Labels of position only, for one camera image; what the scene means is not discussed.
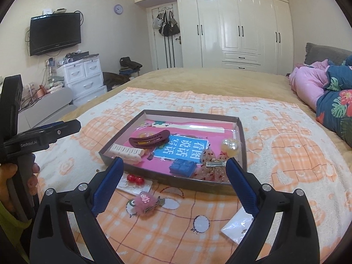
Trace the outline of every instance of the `red bead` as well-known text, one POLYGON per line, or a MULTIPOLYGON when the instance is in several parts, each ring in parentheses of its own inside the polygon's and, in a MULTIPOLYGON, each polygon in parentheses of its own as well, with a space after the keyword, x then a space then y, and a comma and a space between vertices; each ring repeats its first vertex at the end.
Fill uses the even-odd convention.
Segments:
POLYGON ((140 177, 137 177, 137 178, 136 178, 136 184, 137 184, 137 185, 142 185, 142 184, 144 184, 144 183, 145 183, 144 178, 140 178, 140 177))
POLYGON ((128 180, 129 182, 131 182, 131 183, 135 183, 135 182, 136 182, 136 179, 137 179, 137 177, 136 177, 134 174, 129 174, 129 175, 127 176, 127 180, 128 180))

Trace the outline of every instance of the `clock face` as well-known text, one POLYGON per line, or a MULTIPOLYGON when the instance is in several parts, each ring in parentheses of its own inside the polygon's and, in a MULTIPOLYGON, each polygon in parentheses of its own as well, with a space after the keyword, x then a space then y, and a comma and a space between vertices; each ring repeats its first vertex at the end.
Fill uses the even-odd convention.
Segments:
POLYGON ((121 15, 123 11, 124 11, 124 9, 119 4, 114 7, 114 12, 118 15, 121 15))

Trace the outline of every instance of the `screw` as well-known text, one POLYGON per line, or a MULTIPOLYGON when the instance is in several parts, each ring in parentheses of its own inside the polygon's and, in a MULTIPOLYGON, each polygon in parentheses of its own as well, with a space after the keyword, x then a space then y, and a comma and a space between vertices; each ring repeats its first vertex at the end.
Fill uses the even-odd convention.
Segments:
POLYGON ((52 195, 53 192, 54 192, 53 189, 47 189, 46 192, 45 192, 45 194, 46 194, 46 195, 52 195))
POLYGON ((262 186, 262 188, 263 188, 263 190, 265 190, 265 191, 271 191, 271 186, 268 185, 268 184, 264 184, 264 185, 262 186))
POLYGON ((79 190, 86 190, 87 187, 88 187, 88 185, 85 184, 85 183, 83 183, 83 184, 80 184, 80 185, 78 186, 78 189, 79 189, 79 190))
POLYGON ((304 191, 301 190, 301 189, 297 189, 296 190, 296 194, 299 195, 299 196, 303 196, 304 195, 304 191))

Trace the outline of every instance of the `green sleeve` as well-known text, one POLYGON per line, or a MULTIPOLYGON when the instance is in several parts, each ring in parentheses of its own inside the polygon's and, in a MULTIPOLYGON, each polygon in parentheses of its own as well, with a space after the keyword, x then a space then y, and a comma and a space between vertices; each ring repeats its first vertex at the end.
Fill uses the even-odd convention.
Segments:
POLYGON ((20 253, 28 263, 29 259, 22 248, 20 238, 23 230, 29 227, 31 222, 32 220, 29 220, 26 223, 17 220, 0 202, 0 226, 18 253, 20 253))

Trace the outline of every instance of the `green leaf print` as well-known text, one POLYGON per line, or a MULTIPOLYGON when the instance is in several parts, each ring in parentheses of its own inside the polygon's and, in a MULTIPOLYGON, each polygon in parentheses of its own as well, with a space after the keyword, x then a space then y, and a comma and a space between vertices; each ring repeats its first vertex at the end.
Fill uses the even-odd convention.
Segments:
POLYGON ((331 109, 331 114, 335 118, 343 117, 346 114, 347 105, 341 105, 341 97, 340 96, 338 98, 335 98, 334 102, 336 102, 336 103, 332 104, 333 109, 331 109))
POLYGON ((341 119, 341 137, 347 144, 352 146, 352 118, 344 117, 341 119))
POLYGON ((339 86, 339 81, 335 77, 332 77, 330 81, 330 85, 327 89, 333 90, 333 91, 341 91, 341 87, 339 86))

